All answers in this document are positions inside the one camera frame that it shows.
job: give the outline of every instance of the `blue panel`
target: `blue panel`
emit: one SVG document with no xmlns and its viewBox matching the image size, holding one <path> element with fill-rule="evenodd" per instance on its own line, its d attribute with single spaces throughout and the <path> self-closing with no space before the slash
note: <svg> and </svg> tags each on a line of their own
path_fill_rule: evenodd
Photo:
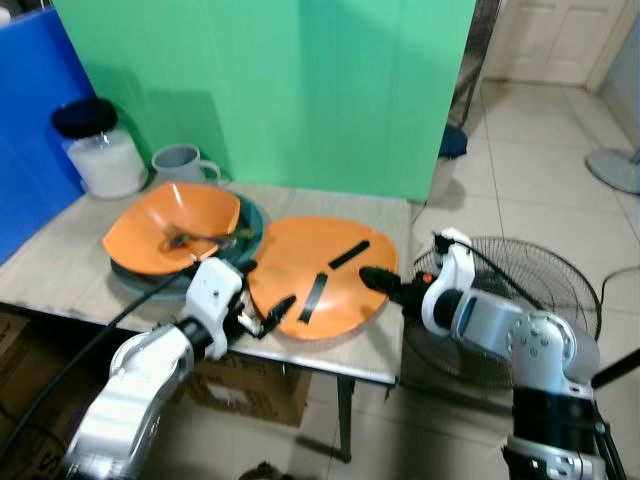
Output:
<svg viewBox="0 0 640 480">
<path fill-rule="evenodd" d="M 93 89 L 54 9 L 0 28 L 0 262 L 82 194 L 51 112 Z"/>
</svg>

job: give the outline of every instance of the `teal plate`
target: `teal plate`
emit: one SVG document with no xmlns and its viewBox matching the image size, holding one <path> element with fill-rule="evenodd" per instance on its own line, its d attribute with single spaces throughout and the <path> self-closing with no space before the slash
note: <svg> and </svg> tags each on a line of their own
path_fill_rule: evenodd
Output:
<svg viewBox="0 0 640 480">
<path fill-rule="evenodd" d="M 239 239 L 232 248 L 222 251 L 217 255 L 218 258 L 227 260 L 233 265 L 251 260 L 258 251 L 258 248 L 260 248 L 262 237 L 264 236 L 264 217 L 260 209 L 249 199 L 242 195 L 236 195 L 240 199 L 240 216 L 238 217 L 238 226 L 236 228 L 252 228 L 256 234 L 249 239 Z M 118 283 L 120 283 L 125 290 L 136 296 L 144 294 L 169 278 L 169 275 L 144 275 L 135 273 L 118 265 L 113 260 L 111 260 L 111 270 L 118 280 Z M 191 278 L 179 278 L 167 288 L 155 294 L 152 299 L 181 300 L 184 298 L 190 283 Z"/>
</svg>

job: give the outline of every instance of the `mug handle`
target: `mug handle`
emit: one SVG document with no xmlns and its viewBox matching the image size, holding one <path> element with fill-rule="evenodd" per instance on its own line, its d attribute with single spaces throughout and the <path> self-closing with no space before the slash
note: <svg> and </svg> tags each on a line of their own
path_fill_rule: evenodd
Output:
<svg viewBox="0 0 640 480">
<path fill-rule="evenodd" d="M 205 168 L 215 173 L 216 181 L 219 181 L 222 179 L 222 172 L 220 171 L 220 167 L 218 166 L 217 163 L 212 162 L 211 160 L 200 160 L 200 162 L 198 162 L 198 165 L 200 166 L 200 168 Z"/>
</svg>

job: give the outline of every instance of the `green backdrop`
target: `green backdrop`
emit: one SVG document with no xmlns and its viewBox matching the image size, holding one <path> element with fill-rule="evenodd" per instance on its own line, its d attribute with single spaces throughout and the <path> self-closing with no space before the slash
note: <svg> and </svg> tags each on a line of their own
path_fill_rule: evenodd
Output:
<svg viewBox="0 0 640 480">
<path fill-rule="evenodd" d="M 234 180 L 424 199 L 473 0 L 56 0 L 143 156 Z"/>
</svg>

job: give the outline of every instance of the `table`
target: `table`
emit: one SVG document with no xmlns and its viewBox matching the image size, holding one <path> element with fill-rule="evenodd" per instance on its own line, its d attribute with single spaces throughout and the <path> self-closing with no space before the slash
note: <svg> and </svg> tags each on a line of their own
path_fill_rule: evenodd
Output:
<svg viewBox="0 0 640 480">
<path fill-rule="evenodd" d="M 399 270 L 408 273 L 410 206 L 405 200 L 237 183 L 225 188 L 254 201 L 270 221 L 328 215 L 370 225 L 391 239 L 398 250 Z M 0 302 L 106 324 L 134 297 L 112 274 L 101 238 L 141 195 L 107 201 L 88 195 L 79 198 L 0 267 Z M 181 307 L 181 302 L 148 302 L 120 327 L 147 331 L 178 314 Z M 400 310 L 387 303 L 365 325 L 335 339 L 304 342 L 275 331 L 263 340 L 245 335 L 230 344 L 229 350 L 335 375 L 340 449 L 348 462 L 355 380 L 395 384 L 402 353 Z"/>
</svg>

